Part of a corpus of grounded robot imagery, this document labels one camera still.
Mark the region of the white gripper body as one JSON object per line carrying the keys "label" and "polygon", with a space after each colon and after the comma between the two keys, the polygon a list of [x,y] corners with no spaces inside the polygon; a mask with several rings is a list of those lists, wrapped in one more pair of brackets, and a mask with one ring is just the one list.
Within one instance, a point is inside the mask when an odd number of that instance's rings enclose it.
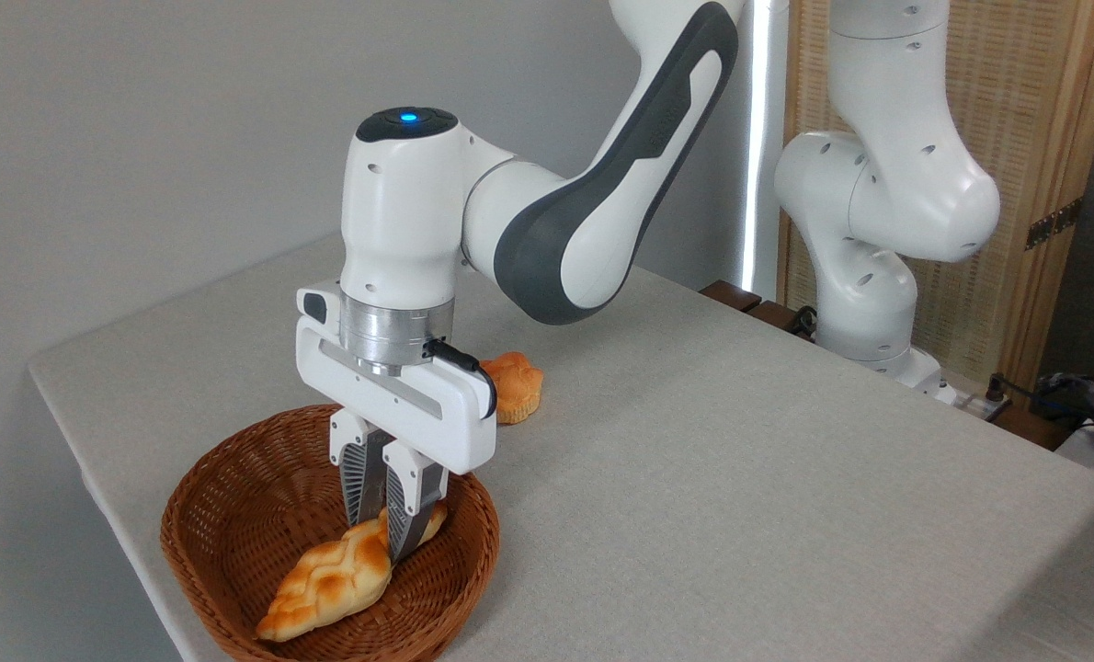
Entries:
{"label": "white gripper body", "polygon": [[306,384],[346,410],[395,435],[455,474],[492,458],[496,391],[477,360],[445,342],[432,342],[424,364],[404,365],[399,376],[357,365],[311,317],[296,324],[296,365]]}

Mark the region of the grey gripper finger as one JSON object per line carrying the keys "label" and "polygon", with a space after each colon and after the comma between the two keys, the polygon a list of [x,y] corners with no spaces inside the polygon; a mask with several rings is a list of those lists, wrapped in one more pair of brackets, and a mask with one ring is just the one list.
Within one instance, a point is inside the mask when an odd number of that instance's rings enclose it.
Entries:
{"label": "grey gripper finger", "polygon": [[383,449],[387,466],[389,554],[400,564],[420,544],[433,507],[446,497],[449,471],[400,440]]}
{"label": "grey gripper finger", "polygon": [[386,506],[388,433],[354,413],[330,416],[329,458],[338,469],[349,527],[375,519]]}

